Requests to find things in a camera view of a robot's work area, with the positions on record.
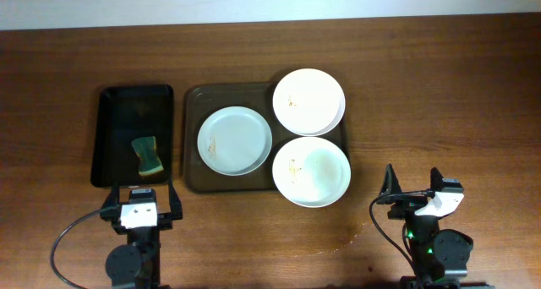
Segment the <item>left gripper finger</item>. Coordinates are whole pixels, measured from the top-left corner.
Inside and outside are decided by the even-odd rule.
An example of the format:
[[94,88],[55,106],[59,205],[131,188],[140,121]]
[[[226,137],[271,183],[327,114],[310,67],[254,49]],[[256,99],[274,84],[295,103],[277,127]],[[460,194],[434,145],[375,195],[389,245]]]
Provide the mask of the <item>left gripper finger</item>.
[[106,200],[104,201],[102,208],[108,210],[115,210],[119,205],[119,186],[114,184]]
[[183,214],[183,208],[182,208],[182,202],[180,198],[178,197],[178,193],[173,185],[172,177],[169,177],[168,179],[168,198],[169,198],[169,206],[171,215],[182,215]]

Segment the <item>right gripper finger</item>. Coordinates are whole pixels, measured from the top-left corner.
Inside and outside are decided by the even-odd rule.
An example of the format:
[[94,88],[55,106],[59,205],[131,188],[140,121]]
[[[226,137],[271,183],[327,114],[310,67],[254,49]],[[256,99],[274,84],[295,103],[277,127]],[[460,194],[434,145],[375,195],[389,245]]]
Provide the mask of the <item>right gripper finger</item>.
[[389,196],[401,194],[402,189],[399,184],[398,178],[395,174],[392,164],[388,164],[385,167],[385,175],[380,190],[380,196]]
[[443,187],[443,176],[436,167],[433,167],[430,170],[430,189],[434,192],[440,192]]

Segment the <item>green yellow sponge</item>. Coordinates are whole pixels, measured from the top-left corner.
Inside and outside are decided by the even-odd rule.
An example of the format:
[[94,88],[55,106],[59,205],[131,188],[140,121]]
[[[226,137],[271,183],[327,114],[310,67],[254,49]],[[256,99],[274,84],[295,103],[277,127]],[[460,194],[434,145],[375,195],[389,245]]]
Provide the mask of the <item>green yellow sponge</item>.
[[135,154],[139,157],[139,175],[148,177],[164,170],[161,159],[157,154],[155,136],[146,136],[134,139],[131,142]]

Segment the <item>white plate bottom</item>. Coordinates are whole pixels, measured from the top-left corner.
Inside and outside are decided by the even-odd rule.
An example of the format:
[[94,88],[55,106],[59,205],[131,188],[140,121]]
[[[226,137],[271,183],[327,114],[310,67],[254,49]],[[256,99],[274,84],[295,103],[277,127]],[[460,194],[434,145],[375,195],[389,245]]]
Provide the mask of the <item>white plate bottom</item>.
[[320,137],[300,137],[283,145],[272,163],[279,192],[294,204],[320,208],[347,191],[352,171],[346,154]]

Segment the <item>white plate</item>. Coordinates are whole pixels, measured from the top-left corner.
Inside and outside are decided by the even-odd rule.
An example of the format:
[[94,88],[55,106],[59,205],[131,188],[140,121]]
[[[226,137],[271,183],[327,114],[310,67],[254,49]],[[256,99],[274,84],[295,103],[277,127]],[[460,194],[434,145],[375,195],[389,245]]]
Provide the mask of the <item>white plate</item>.
[[346,154],[320,137],[300,137],[283,145],[272,163],[279,192],[294,204],[320,208],[347,191],[352,171]]
[[271,152],[272,132],[256,111],[224,107],[208,116],[197,136],[202,161],[214,172],[242,176],[253,172]]
[[280,124],[301,136],[329,133],[342,120],[346,98],[330,74],[302,68],[284,76],[276,85],[272,106]]

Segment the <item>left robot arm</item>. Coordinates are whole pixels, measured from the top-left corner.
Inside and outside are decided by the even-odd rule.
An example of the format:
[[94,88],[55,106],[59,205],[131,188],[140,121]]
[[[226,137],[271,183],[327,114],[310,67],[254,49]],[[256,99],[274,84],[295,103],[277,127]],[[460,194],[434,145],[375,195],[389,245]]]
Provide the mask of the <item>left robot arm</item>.
[[114,248],[107,256],[105,269],[113,288],[163,288],[161,283],[160,233],[171,230],[172,223],[183,218],[180,198],[172,179],[167,180],[170,210],[157,209],[156,191],[135,189],[128,201],[119,200],[119,187],[114,184],[102,205],[100,218],[111,223],[127,242]]

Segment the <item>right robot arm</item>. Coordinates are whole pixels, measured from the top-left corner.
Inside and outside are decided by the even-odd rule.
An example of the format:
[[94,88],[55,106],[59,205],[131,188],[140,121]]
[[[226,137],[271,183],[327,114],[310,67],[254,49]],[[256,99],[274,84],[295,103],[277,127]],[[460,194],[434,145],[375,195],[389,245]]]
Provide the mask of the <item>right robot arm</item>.
[[382,188],[369,206],[388,205],[387,217],[403,221],[403,247],[384,238],[405,257],[412,276],[399,280],[400,288],[459,288],[467,276],[467,262],[473,240],[452,229],[440,229],[439,221],[455,212],[464,199],[464,187],[453,178],[443,177],[437,168],[430,170],[430,187],[404,192],[391,164],[385,168]]

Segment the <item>black rectangular tray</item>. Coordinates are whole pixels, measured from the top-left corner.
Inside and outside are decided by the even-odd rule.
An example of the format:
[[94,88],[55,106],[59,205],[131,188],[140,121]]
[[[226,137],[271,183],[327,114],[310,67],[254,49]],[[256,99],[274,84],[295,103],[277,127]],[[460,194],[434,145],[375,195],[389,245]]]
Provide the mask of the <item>black rectangular tray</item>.
[[[97,188],[163,184],[172,175],[174,93],[170,85],[107,87],[98,104],[90,182]],[[163,170],[141,176],[132,141],[156,138]]]

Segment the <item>brown serving tray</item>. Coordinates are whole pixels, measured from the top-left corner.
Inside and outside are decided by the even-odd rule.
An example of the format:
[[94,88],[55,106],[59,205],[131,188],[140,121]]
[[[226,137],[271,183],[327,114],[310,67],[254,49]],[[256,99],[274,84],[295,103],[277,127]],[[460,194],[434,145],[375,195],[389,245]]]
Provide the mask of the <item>brown serving tray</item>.
[[[198,194],[275,190],[272,162],[277,151],[296,134],[284,128],[272,108],[274,82],[196,85],[185,95],[183,120],[183,179]],[[258,112],[270,125],[272,147],[265,162],[251,173],[230,177],[212,171],[200,157],[197,135],[204,120],[228,106],[244,106]]]

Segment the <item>white plate top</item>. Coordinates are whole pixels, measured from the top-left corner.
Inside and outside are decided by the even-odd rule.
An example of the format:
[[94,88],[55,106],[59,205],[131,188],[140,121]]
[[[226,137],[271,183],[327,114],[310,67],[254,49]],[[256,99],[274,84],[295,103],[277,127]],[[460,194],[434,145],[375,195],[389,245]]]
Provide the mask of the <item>white plate top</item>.
[[284,76],[276,85],[272,106],[280,124],[301,136],[329,133],[342,120],[346,98],[330,74],[302,68]]

